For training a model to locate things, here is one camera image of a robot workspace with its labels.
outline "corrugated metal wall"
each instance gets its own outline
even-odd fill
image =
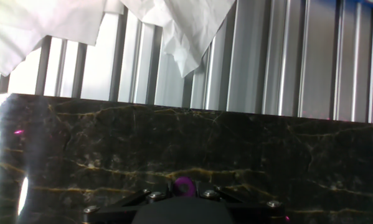
[[[237,0],[182,79],[162,30],[106,14],[95,47],[46,37],[0,91],[373,123],[373,9]]]

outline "marble surface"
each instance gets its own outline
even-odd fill
[[[279,200],[292,223],[373,223],[373,124],[26,95],[0,107],[0,223],[80,223],[184,175]]]

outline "purple knob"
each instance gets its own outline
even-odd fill
[[[192,179],[188,177],[180,177],[175,180],[173,185],[174,194],[177,197],[195,197],[196,186],[193,184]]]

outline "screw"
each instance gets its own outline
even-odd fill
[[[86,209],[84,209],[84,212],[85,213],[92,213],[92,212],[96,212],[97,210],[99,210],[99,207],[96,206],[96,205],[92,205],[92,206],[89,206]]]
[[[219,196],[218,193],[213,190],[206,190],[202,195],[202,197],[207,198],[207,199],[216,198],[218,196]]]
[[[164,199],[166,197],[166,195],[161,193],[161,192],[153,192],[153,193],[149,194],[148,197],[153,199],[153,200],[160,200],[160,199]]]
[[[280,202],[273,200],[273,201],[268,202],[267,205],[271,208],[276,208],[280,206]]]

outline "white paper towel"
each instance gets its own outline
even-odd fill
[[[195,70],[235,0],[121,0],[142,22],[163,27],[164,51],[182,77]]]
[[[164,51],[183,77],[200,64],[235,0],[0,0],[0,72],[11,73],[46,35],[95,45],[104,12],[123,4],[163,27]]]

